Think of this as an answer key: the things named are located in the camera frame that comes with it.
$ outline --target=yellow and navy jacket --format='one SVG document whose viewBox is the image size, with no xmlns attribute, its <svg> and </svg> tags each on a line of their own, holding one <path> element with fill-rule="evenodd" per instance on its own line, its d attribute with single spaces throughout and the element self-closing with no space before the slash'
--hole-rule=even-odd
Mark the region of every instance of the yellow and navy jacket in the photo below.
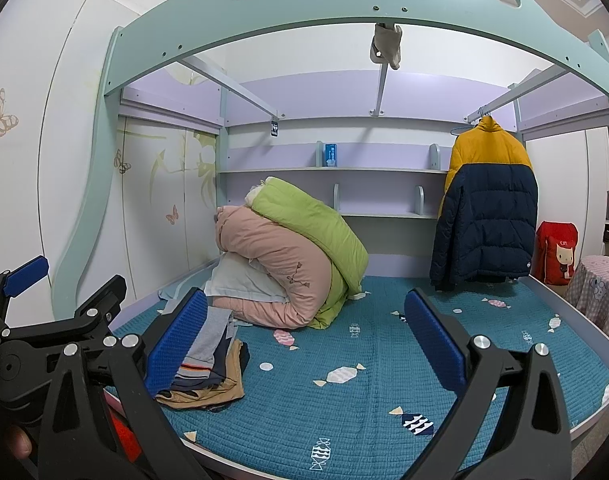
<svg viewBox="0 0 609 480">
<path fill-rule="evenodd" d="M 431 282 L 517 278 L 531 269 L 538 186 L 524 146 L 491 117 L 451 152 L 433 243 Z"/>
</svg>

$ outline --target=table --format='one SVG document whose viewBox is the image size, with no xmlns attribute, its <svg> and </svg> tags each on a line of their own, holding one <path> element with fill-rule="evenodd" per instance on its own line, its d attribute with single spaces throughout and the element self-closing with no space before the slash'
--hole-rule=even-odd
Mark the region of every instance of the table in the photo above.
<svg viewBox="0 0 609 480">
<path fill-rule="evenodd" d="M 565 299 L 609 336 L 609 256 L 582 258 Z"/>
</svg>

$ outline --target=red fabric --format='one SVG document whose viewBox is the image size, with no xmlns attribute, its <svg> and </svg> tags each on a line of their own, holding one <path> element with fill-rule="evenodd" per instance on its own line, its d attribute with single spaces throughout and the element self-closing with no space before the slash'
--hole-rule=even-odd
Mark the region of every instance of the red fabric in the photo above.
<svg viewBox="0 0 609 480">
<path fill-rule="evenodd" d="M 536 235 L 533 276 L 548 285 L 568 285 L 577 257 L 577 228 L 571 223 L 542 222 Z"/>
<path fill-rule="evenodd" d="M 120 443 L 126 453 L 126 457 L 129 459 L 129 462 L 135 462 L 137 458 L 142 453 L 142 448 L 136 439 L 136 434 L 129 430 L 124 423 L 115 416 L 113 410 L 111 412 L 111 420 L 113 421 L 113 425 L 116 428 L 116 433 L 120 438 Z"/>
</svg>

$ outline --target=blue bedspread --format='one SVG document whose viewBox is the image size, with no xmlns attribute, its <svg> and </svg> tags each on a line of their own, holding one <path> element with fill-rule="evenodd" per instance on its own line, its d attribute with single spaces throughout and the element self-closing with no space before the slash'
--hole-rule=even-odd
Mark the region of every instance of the blue bedspread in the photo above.
<svg viewBox="0 0 609 480">
<path fill-rule="evenodd" d="M 238 338 L 248 343 L 251 360 L 243 380 L 245 397 L 227 410 L 163 407 L 165 414 L 179 435 L 195 431 L 201 446 L 277 476 L 399 479 L 455 400 L 441 388 L 409 327 L 392 314 L 403 313 L 405 295 L 414 286 L 441 312 L 462 310 L 454 315 L 469 333 L 484 333 L 501 348 L 526 351 L 532 343 L 545 342 L 560 373 L 572 425 L 600 407 L 608 368 L 563 321 L 548 332 L 555 313 L 526 286 L 471 284 L 452 294 L 434 292 L 428 280 L 367 277 L 363 289 L 371 294 L 349 302 L 327 330 L 292 331 L 291 347 L 278 343 L 273 330 L 240 328 Z M 483 300 L 503 301 L 510 308 Z M 143 332 L 157 308 L 116 333 Z M 263 363 L 273 368 L 264 371 Z M 505 395 L 497 391 L 464 465 L 478 462 L 484 453 Z M 409 420 L 416 423 L 408 429 L 404 422 Z"/>
</svg>

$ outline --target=blue gripper pad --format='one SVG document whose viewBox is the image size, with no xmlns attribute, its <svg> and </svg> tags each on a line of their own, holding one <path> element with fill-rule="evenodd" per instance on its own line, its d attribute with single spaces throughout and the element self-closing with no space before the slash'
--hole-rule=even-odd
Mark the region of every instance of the blue gripper pad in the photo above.
<svg viewBox="0 0 609 480">
<path fill-rule="evenodd" d="M 156 318 L 157 321 L 164 322 L 167 316 L 174 316 L 169 327 L 149 352 L 144 385 L 152 397 L 161 390 L 169 389 L 178 368 L 204 325 L 208 311 L 204 292 L 192 288 L 176 310 L 179 312 L 174 311 Z"/>
<path fill-rule="evenodd" d="M 15 298 L 30 286 L 39 282 L 48 273 L 49 262 L 44 256 L 38 256 L 7 276 L 4 283 L 4 295 L 7 298 Z"/>
<path fill-rule="evenodd" d="M 407 323 L 442 387 L 459 397 L 467 386 L 466 358 L 427 302 L 415 289 L 407 294 L 404 301 Z M 461 325 L 455 328 L 460 329 L 460 336 L 468 339 Z"/>
</svg>

